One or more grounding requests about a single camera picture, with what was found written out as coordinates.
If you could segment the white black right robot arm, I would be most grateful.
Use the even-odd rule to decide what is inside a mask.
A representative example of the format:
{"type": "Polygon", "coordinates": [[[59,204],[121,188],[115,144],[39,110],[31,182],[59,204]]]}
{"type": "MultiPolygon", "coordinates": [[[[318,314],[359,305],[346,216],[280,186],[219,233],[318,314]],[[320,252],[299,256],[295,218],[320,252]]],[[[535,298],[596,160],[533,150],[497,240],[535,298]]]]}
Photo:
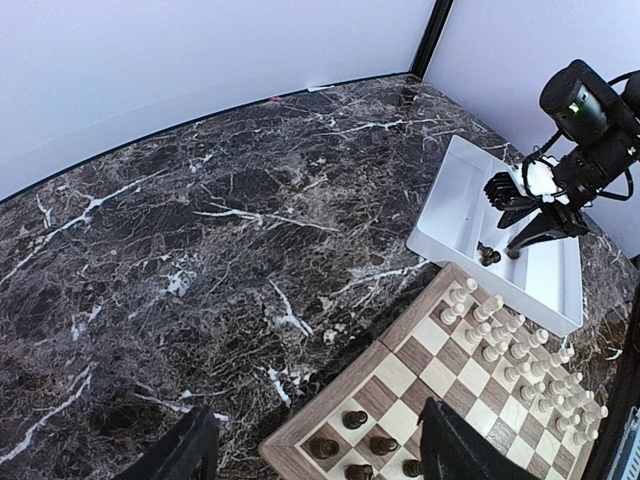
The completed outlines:
{"type": "Polygon", "coordinates": [[[639,161],[639,72],[605,81],[576,59],[556,73],[540,96],[541,109],[557,132],[520,164],[499,226],[534,210],[540,213],[507,245],[515,260],[537,243],[588,232],[581,210],[598,197],[626,201],[634,193],[630,167],[639,161]]]}

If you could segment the dark chess rook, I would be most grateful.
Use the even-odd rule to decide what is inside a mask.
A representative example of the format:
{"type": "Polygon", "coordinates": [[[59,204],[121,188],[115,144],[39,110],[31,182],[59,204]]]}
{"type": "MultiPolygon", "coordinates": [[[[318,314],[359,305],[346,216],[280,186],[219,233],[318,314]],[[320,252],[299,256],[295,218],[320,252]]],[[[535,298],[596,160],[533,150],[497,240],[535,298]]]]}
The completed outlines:
{"type": "Polygon", "coordinates": [[[340,444],[333,439],[313,438],[309,441],[309,450],[312,457],[325,460],[340,453],[340,444]]]}

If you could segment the white divided plastic tray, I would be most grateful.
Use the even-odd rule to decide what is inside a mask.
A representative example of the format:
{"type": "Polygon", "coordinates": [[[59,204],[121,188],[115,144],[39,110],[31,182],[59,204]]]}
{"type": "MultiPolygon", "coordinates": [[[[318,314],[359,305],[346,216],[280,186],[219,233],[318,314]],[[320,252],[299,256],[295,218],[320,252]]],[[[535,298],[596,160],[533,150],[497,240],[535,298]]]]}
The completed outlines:
{"type": "Polygon", "coordinates": [[[509,259],[507,244],[534,216],[505,230],[497,227],[501,212],[490,205],[484,186],[506,170],[493,155],[453,136],[407,247],[439,266],[455,263],[507,306],[556,336],[567,336],[584,325],[579,242],[538,243],[509,259]],[[483,266],[479,242],[499,251],[501,261],[483,266]]]}

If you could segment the dark chess knight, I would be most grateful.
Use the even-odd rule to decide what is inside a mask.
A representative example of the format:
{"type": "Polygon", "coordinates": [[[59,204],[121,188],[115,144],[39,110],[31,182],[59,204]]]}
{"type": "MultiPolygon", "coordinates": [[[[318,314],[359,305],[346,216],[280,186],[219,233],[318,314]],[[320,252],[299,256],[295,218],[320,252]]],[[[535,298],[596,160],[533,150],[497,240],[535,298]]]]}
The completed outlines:
{"type": "Polygon", "coordinates": [[[372,480],[374,470],[368,464],[351,464],[346,467],[344,474],[347,480],[372,480]]]}

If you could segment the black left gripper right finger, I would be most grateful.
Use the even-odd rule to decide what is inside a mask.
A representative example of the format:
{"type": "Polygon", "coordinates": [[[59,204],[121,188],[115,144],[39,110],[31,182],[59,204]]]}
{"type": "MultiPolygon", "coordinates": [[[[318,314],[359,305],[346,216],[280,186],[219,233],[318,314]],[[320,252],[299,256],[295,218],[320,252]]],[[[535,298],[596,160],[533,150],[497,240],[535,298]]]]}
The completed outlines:
{"type": "Polygon", "coordinates": [[[536,479],[444,401],[427,398],[418,423],[424,479],[536,479]]]}

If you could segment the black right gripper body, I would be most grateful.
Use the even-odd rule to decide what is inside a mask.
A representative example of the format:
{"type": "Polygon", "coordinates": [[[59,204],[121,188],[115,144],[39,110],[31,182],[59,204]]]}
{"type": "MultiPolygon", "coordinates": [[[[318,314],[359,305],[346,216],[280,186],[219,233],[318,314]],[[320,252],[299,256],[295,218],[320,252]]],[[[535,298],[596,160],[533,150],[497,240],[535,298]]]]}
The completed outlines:
{"type": "Polygon", "coordinates": [[[543,236],[550,239],[578,237],[589,232],[580,209],[561,202],[543,203],[540,207],[545,221],[543,236]]]}

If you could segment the wooden chess board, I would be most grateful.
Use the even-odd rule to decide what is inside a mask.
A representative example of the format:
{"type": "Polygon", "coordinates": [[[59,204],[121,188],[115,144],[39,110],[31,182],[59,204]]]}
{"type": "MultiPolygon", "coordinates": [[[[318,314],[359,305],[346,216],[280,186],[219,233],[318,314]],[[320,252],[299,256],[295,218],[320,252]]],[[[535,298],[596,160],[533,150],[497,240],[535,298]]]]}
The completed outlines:
{"type": "Polygon", "coordinates": [[[413,479],[434,399],[535,477],[578,479],[608,410],[545,340],[448,264],[260,454],[285,479],[413,479]]]}

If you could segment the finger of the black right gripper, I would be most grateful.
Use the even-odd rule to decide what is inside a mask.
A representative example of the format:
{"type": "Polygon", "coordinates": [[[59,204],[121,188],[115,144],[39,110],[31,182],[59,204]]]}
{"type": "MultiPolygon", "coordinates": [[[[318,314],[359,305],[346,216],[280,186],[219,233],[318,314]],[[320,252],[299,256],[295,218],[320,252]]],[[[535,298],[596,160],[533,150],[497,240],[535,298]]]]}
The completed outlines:
{"type": "Polygon", "coordinates": [[[507,245],[506,254],[511,260],[520,257],[521,250],[548,237],[549,225],[543,212],[538,213],[507,245]]]}

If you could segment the dark chess pawn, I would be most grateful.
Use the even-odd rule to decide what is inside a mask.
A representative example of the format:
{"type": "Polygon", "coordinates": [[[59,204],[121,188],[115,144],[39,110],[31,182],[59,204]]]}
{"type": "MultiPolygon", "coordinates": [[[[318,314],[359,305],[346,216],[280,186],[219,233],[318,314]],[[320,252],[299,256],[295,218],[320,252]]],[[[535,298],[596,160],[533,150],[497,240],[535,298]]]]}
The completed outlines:
{"type": "Polygon", "coordinates": [[[385,456],[397,451],[399,443],[394,438],[372,437],[370,440],[370,450],[374,455],[385,456]]]}
{"type": "Polygon", "coordinates": [[[342,415],[342,424],[348,430],[357,430],[367,423],[368,414],[363,410],[350,410],[342,415]]]}
{"type": "Polygon", "coordinates": [[[421,461],[408,459],[402,463],[402,472],[406,477],[418,478],[424,475],[424,467],[421,461]]]}

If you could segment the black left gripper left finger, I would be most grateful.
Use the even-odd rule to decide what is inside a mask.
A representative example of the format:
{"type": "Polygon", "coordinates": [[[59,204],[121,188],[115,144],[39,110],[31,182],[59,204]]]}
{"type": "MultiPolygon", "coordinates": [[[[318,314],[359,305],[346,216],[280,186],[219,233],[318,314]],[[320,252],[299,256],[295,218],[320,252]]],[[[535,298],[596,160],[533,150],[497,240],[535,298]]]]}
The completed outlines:
{"type": "Polygon", "coordinates": [[[209,406],[193,408],[115,479],[215,479],[218,420],[209,406]]]}

